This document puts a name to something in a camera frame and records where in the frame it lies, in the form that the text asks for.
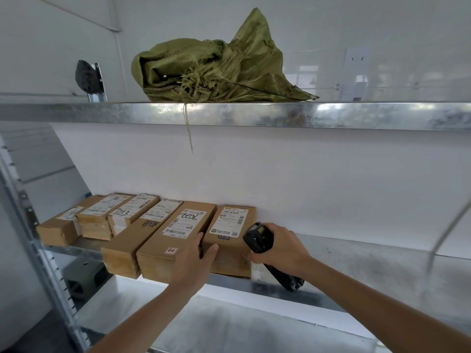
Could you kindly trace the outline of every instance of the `green woven sack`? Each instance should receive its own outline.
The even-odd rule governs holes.
[[[318,99],[282,72],[283,53],[255,8],[227,44],[179,38],[139,53],[131,72],[150,101],[250,102]]]

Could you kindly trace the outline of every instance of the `barcode scanner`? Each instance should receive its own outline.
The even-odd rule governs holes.
[[[265,225],[256,222],[245,232],[243,239],[254,253],[261,254],[273,247],[274,236]],[[304,280],[299,277],[282,273],[271,265],[264,265],[281,286],[290,292],[297,291],[304,284]]]

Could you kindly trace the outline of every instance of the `cardboard box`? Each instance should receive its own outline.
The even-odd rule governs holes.
[[[76,215],[103,199],[103,196],[91,196],[56,217],[46,220],[36,227],[43,244],[65,247],[80,236],[80,226]]]
[[[202,241],[203,252],[213,244],[219,245],[211,265],[212,273],[250,277],[250,262],[245,259],[250,248],[243,236],[256,221],[255,207],[225,205],[218,208]]]
[[[121,233],[130,226],[136,219],[146,213],[159,201],[159,197],[148,194],[138,194],[129,202],[124,203],[108,216],[111,232],[113,236]]]
[[[165,223],[183,201],[162,199],[133,224],[101,247],[110,273],[137,279],[141,274],[136,252]]]
[[[113,233],[107,217],[115,209],[132,200],[135,196],[130,194],[112,193],[101,201],[77,215],[82,236],[85,238],[111,240]]]
[[[175,254],[206,231],[216,212],[216,205],[185,202],[165,221],[137,252],[142,276],[146,279],[169,283]]]

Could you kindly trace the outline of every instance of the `human hand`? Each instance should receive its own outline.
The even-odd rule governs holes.
[[[219,249],[217,244],[213,244],[200,259],[198,246],[203,235],[203,233],[199,233],[192,243],[188,243],[177,254],[169,283],[169,287],[184,290],[191,296],[196,294],[208,279],[211,263]]]
[[[273,247],[262,254],[251,252],[248,259],[255,264],[268,264],[283,273],[300,276],[302,262],[311,255],[293,231],[273,223],[263,223],[273,232]]]

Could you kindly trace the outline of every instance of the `human arm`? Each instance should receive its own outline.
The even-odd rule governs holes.
[[[177,254],[167,288],[107,334],[90,353],[144,353],[149,349],[208,279],[218,245],[214,244],[200,259],[198,245],[202,237],[203,233],[199,233]]]
[[[265,225],[274,234],[273,248],[249,259],[311,283],[392,352],[471,352],[467,335],[312,258],[292,231]]]

